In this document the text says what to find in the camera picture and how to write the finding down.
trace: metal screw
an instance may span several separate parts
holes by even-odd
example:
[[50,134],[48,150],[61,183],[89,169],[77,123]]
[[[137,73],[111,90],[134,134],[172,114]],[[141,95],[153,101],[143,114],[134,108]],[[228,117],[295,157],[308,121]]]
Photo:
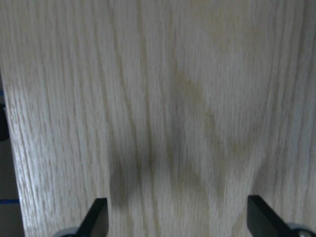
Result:
[[300,232],[298,233],[298,235],[299,235],[300,237],[312,237],[312,235],[311,235],[310,233],[306,232],[306,231],[300,231]]

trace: wooden surface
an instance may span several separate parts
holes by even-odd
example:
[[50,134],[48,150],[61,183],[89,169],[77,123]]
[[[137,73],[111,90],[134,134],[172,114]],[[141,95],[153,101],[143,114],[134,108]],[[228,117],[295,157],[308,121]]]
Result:
[[26,237],[109,198],[111,237],[316,229],[316,1],[1,0]]

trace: wooden table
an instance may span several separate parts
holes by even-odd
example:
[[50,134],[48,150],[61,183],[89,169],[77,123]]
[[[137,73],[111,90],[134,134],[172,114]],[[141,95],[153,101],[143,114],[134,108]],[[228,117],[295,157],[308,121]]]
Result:
[[26,237],[109,199],[112,237],[316,229],[316,1],[1,0]]

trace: wood grain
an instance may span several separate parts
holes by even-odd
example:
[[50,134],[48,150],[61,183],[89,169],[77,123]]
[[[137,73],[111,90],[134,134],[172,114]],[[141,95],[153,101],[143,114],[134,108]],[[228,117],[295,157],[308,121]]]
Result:
[[110,201],[109,236],[316,229],[316,2],[1,0],[26,237]]

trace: blue line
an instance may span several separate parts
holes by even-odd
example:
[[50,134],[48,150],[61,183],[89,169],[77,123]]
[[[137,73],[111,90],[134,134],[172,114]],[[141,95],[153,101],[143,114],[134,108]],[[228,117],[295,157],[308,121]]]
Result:
[[1,199],[0,204],[19,204],[19,199]]

